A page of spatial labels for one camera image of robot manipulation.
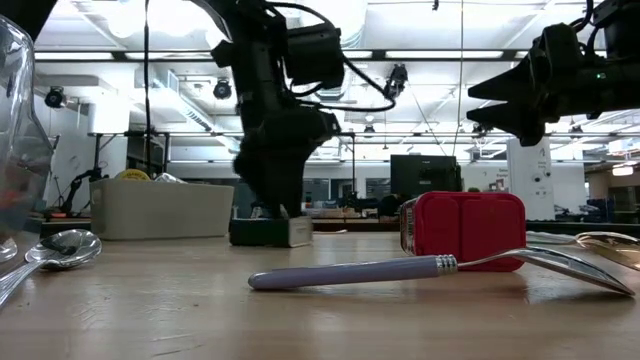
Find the red box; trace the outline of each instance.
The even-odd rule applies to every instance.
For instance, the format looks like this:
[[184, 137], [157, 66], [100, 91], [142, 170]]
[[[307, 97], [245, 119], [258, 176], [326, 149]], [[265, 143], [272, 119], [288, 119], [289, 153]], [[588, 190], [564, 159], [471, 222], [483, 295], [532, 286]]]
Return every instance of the red box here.
[[[429, 192], [402, 205], [400, 241], [411, 255], [475, 261], [527, 246], [524, 211], [507, 193]], [[514, 271], [522, 264], [505, 258], [464, 270]]]

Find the camera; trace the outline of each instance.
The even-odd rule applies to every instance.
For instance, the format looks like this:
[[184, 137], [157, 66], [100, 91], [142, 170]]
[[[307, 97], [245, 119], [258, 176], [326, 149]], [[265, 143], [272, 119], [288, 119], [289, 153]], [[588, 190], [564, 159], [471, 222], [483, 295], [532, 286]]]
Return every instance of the camera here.
[[231, 97], [231, 85], [229, 85], [229, 79], [218, 79], [218, 83], [213, 88], [213, 96], [218, 100], [225, 100]]
[[61, 86], [52, 86], [44, 98], [44, 103], [52, 109], [62, 109], [67, 106], [67, 96]]
[[393, 65], [387, 83], [384, 86], [384, 94], [388, 99], [396, 99], [404, 91], [404, 84], [409, 80], [409, 73], [404, 64]]

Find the metal utensil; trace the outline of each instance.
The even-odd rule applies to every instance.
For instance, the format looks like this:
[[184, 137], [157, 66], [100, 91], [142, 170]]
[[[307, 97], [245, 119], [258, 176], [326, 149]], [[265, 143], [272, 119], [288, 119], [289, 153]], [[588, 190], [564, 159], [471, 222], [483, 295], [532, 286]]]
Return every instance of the metal utensil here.
[[593, 231], [569, 235], [527, 232], [530, 244], [579, 245], [606, 259], [640, 271], [640, 240], [623, 234]]
[[0, 245], [0, 263], [13, 259], [18, 253], [18, 246], [13, 239], [8, 239]]
[[460, 264], [453, 255], [431, 255], [377, 262], [277, 269], [251, 275], [249, 285], [256, 290], [277, 290], [304, 286], [433, 278], [456, 273], [458, 268], [505, 257], [514, 257], [578, 280], [626, 295], [634, 295], [631, 289], [595, 265], [577, 257], [542, 248], [509, 250], [488, 258]]
[[100, 239], [90, 231], [67, 230], [43, 239], [25, 255], [26, 265], [0, 279], [0, 307], [37, 269], [65, 270], [94, 259], [102, 251]]

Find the black box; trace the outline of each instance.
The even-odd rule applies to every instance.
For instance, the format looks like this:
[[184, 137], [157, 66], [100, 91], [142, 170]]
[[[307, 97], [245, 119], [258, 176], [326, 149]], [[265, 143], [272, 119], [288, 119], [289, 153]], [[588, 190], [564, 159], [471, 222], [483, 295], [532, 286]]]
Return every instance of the black box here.
[[310, 217], [294, 219], [231, 220], [229, 241], [235, 246], [273, 246], [292, 248], [310, 245], [313, 223]]

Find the white storage bin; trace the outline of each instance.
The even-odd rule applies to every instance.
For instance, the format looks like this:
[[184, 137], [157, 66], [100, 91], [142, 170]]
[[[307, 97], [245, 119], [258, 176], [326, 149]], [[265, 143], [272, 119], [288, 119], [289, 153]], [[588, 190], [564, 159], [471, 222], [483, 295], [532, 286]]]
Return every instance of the white storage bin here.
[[91, 184], [91, 230], [105, 240], [225, 236], [233, 187], [107, 179]]

